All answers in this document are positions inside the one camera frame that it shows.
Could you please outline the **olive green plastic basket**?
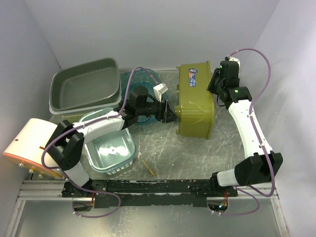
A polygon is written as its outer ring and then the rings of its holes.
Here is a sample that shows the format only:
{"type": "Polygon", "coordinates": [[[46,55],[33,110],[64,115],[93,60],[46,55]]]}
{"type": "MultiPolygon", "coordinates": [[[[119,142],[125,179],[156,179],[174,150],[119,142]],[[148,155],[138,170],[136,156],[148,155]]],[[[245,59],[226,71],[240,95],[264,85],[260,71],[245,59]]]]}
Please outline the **olive green plastic basket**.
{"type": "Polygon", "coordinates": [[[182,64],[177,69],[176,134],[208,140],[215,120],[213,94],[207,91],[212,76],[210,62],[182,64]]]}

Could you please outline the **light blue perforated basket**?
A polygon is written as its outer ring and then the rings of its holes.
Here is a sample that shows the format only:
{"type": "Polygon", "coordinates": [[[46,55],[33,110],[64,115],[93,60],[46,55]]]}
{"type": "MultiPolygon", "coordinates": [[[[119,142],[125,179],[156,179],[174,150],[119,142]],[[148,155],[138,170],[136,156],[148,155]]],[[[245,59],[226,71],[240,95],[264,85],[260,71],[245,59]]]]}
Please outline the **light blue perforated basket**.
{"type": "Polygon", "coordinates": [[[84,144],[83,153],[93,170],[113,175],[133,164],[137,148],[126,128],[111,133],[103,132],[84,144]]]}

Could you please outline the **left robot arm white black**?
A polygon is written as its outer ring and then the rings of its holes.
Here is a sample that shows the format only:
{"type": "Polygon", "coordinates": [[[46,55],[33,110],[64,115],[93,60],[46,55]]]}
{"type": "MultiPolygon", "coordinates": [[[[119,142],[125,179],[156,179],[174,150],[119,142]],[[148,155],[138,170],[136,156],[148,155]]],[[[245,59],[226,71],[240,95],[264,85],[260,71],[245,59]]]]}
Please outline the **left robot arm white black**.
{"type": "Polygon", "coordinates": [[[165,83],[153,88],[150,95],[146,87],[138,86],[123,103],[107,114],[84,122],[60,122],[49,138],[44,153],[49,154],[74,186],[80,197],[91,194],[92,180],[80,163],[84,145],[105,134],[126,129],[135,124],[139,116],[155,117],[162,123],[177,119],[169,101],[163,99],[168,90],[165,83]]]}

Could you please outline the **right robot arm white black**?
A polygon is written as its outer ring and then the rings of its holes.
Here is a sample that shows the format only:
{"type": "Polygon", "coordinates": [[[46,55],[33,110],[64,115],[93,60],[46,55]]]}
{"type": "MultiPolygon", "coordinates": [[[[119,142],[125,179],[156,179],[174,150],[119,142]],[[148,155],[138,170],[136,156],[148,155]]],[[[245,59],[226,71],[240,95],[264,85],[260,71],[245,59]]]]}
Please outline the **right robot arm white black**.
{"type": "Polygon", "coordinates": [[[245,159],[233,169],[213,173],[210,192],[221,196],[229,186],[275,184],[283,157],[267,142],[256,118],[249,89],[239,85],[240,62],[226,58],[215,69],[207,90],[222,101],[232,116],[244,148],[245,159]]]}

